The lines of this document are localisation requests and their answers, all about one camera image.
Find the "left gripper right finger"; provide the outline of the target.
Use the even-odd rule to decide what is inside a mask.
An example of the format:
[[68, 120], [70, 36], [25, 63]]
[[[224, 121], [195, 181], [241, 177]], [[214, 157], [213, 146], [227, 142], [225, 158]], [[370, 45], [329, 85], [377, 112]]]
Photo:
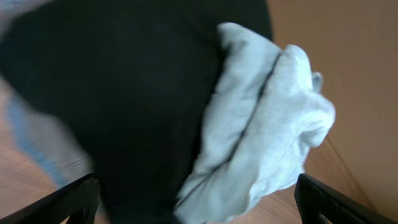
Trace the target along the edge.
[[299, 175], [294, 197], [303, 224], [397, 224], [307, 174]]

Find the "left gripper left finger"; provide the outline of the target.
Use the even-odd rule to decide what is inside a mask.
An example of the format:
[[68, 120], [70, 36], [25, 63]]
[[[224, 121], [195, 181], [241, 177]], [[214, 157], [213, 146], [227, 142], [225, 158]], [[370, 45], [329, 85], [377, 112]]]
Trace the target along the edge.
[[100, 183], [87, 174], [29, 206], [1, 218], [1, 224], [94, 224]]

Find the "light blue t-shirt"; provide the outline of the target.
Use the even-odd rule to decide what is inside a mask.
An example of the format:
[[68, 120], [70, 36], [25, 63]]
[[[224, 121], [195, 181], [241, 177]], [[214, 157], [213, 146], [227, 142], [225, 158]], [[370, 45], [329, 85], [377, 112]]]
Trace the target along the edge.
[[226, 52], [206, 107], [201, 149], [178, 194], [182, 223], [229, 222], [291, 187], [335, 121], [303, 49], [281, 49], [239, 24], [217, 27]]

